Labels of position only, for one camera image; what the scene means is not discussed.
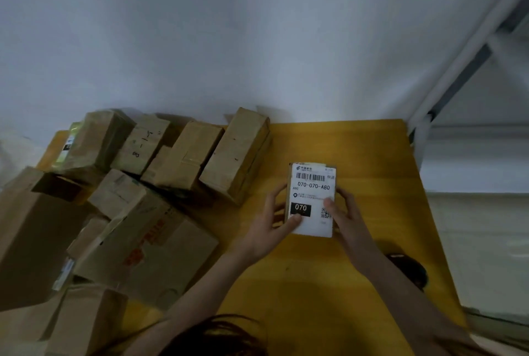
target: yellow table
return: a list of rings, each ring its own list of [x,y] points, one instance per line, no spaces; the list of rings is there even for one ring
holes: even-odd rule
[[[464,325],[404,122],[273,124],[271,131],[272,147],[244,205],[218,201],[191,212],[221,241],[201,272],[245,231],[265,194],[286,180],[290,162],[332,164],[338,185],[355,194],[374,238],[420,261],[430,277],[427,296]],[[338,203],[345,207],[339,196]],[[271,355],[412,354],[374,288],[334,239],[290,235],[238,279],[220,312],[264,323]],[[131,301],[123,333],[159,316]]]

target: finger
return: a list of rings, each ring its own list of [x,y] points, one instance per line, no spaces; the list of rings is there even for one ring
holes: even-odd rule
[[[287,187],[287,184],[283,183],[281,185],[278,185],[269,192],[266,196],[266,200],[264,201],[264,213],[268,218],[271,218],[271,215],[274,213],[274,208],[276,205],[276,197],[285,187]]]
[[[332,215],[336,221],[336,224],[338,224],[340,228],[347,224],[347,216],[338,208],[334,201],[327,197],[327,199],[323,200],[323,205],[325,206],[325,209],[328,211],[328,213]]]
[[[278,212],[285,209],[286,203],[283,201],[282,203],[276,204],[276,207],[274,208],[274,212]]]
[[[280,222],[285,220],[285,214],[274,214],[274,222]]]
[[[301,224],[301,221],[303,221],[301,215],[294,214],[287,220],[287,222],[285,222],[279,228],[275,229],[272,232],[272,235],[274,236],[276,244],[281,242],[289,233],[296,229]]]
[[[347,214],[349,215],[349,218],[353,218],[355,213],[358,212],[358,206],[357,202],[354,200],[353,194],[349,193],[348,191],[342,189],[341,187],[337,187],[336,191],[345,199],[346,205],[347,205]]]

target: black label 070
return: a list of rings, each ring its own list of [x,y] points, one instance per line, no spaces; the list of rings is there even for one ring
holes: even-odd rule
[[[311,205],[309,204],[300,204],[300,203],[290,203],[290,214],[300,214],[304,217],[311,216]]]

